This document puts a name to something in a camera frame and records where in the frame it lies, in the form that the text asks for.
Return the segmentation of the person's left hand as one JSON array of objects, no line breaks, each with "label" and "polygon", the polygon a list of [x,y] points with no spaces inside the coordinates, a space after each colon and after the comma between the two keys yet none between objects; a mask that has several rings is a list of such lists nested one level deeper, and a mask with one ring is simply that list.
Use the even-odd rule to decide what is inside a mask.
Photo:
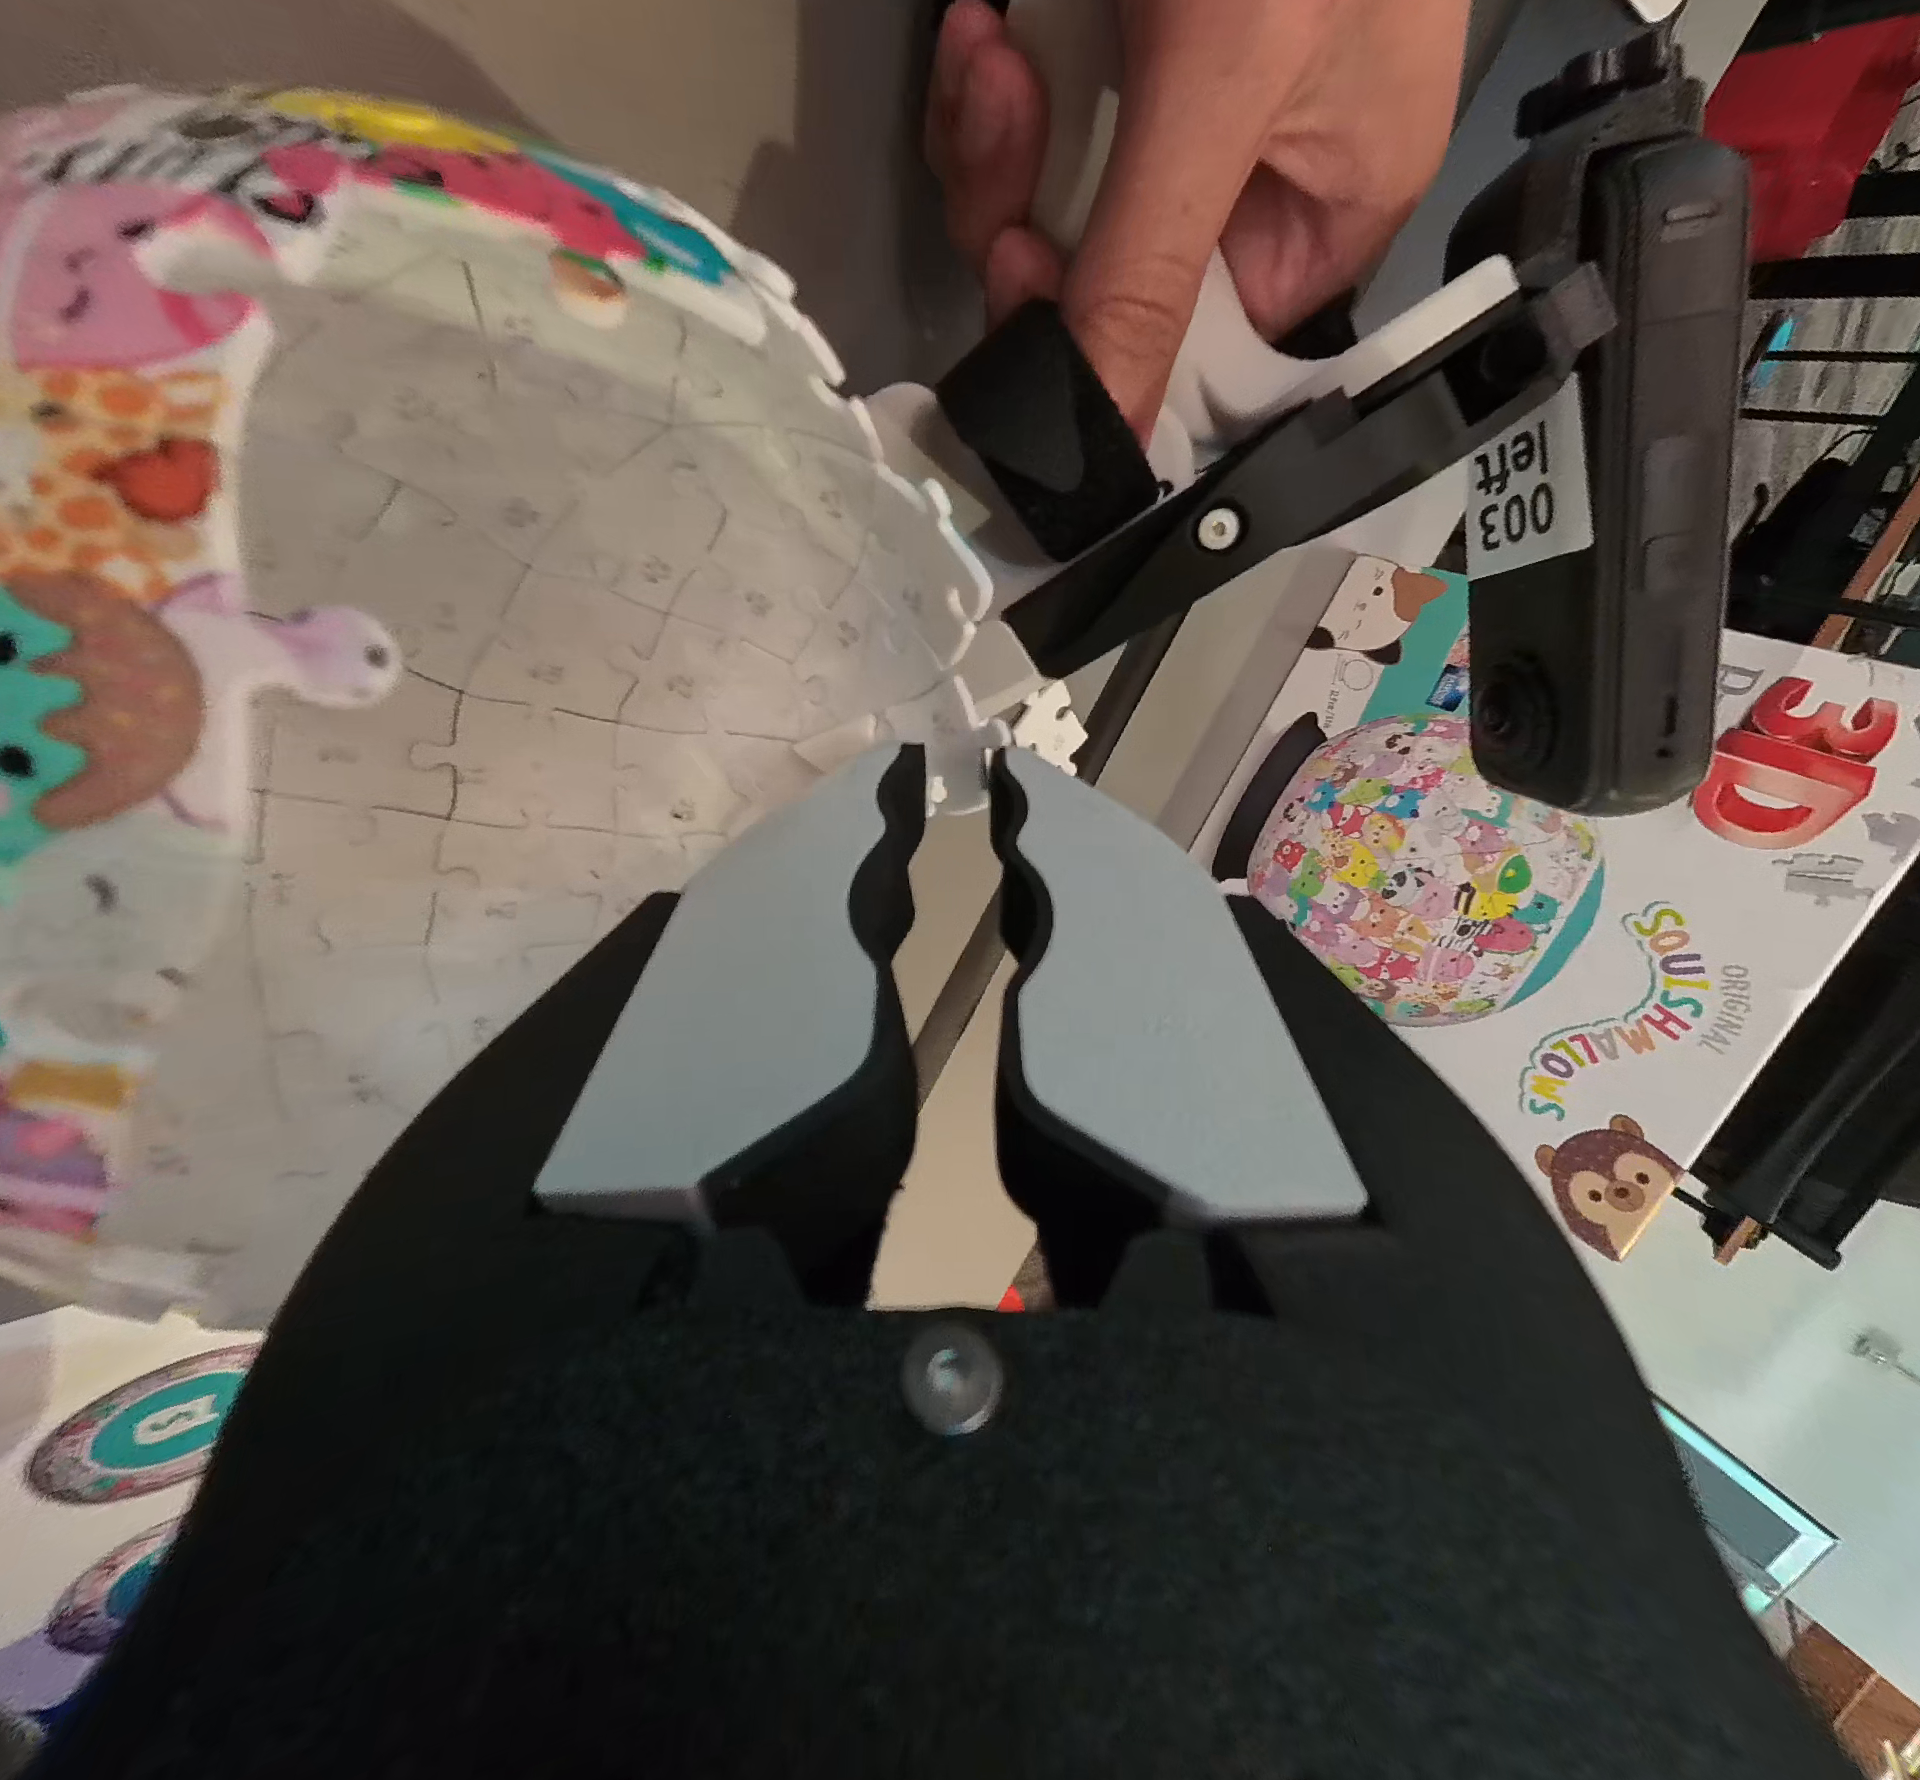
[{"label": "person's left hand", "polygon": [[1149,441],[1209,257],[1274,341],[1387,250],[1444,162],[1473,0],[1116,0],[1111,155],[1070,257],[1033,226],[1047,93],[983,0],[936,33],[922,119],[985,322],[1049,297]]}]

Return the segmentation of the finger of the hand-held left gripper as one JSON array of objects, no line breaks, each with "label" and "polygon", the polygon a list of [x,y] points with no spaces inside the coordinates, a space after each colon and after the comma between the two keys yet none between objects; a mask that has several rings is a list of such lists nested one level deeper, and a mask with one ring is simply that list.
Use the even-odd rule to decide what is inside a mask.
[{"label": "finger of the hand-held left gripper", "polygon": [[934,389],[894,383],[866,395],[862,409],[887,469],[915,505],[921,523],[902,545],[922,583],[922,644],[956,670],[974,634],[1039,583],[1039,549],[981,457],[956,440]]}]

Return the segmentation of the colourful puzzle box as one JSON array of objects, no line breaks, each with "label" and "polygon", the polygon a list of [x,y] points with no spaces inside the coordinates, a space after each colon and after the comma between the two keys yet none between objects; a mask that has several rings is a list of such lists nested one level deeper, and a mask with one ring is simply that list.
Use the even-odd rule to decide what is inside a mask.
[{"label": "colourful puzzle box", "polygon": [[1723,637],[1706,779],[1586,818],[1483,776],[1467,583],[1345,558],[1189,856],[1623,1261],[1915,863],[1915,670]]}]

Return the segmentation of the white puzzle leaflet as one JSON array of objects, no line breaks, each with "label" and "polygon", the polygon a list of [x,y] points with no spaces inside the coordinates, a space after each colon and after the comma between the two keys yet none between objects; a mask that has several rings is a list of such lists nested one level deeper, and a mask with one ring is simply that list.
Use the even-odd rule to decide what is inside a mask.
[{"label": "white puzzle leaflet", "polygon": [[73,1710],[131,1623],[258,1344],[176,1312],[4,1326],[4,1764]]}]

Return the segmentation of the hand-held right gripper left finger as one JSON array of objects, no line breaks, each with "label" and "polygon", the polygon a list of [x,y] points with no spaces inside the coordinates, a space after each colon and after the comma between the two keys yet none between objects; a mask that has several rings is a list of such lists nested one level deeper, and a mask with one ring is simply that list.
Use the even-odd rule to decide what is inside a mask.
[{"label": "hand-held right gripper left finger", "polygon": [[912,926],[921,745],[763,818],[672,905],[534,1179],[556,1216],[766,1235],[862,1310],[915,1146],[894,962]]}]

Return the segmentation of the red cloth bag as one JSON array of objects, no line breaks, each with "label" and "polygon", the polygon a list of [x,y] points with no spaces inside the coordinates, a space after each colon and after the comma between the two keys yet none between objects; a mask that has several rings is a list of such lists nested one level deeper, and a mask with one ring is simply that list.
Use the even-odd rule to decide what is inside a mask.
[{"label": "red cloth bag", "polygon": [[1915,84],[1915,13],[1738,54],[1706,103],[1706,134],[1757,169],[1852,183]]}]

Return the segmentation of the colourful puzzle ball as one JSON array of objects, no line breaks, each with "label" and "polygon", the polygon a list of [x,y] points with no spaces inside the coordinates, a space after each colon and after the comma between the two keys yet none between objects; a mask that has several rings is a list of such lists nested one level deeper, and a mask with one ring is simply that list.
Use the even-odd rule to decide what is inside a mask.
[{"label": "colourful puzzle ball", "polygon": [[4,114],[4,1283],[261,1326],[643,896],[1039,689],[791,280],[404,100]]}]

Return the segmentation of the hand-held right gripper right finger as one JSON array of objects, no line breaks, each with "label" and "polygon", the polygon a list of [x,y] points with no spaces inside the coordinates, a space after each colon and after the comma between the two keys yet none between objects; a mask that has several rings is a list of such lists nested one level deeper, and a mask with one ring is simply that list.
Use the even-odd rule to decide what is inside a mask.
[{"label": "hand-held right gripper right finger", "polygon": [[1096,1310],[1141,1240],[1196,1250],[1351,1225],[1368,1193],[1217,884],[1039,755],[989,767],[1012,957],[996,1171],[1058,1310]]}]

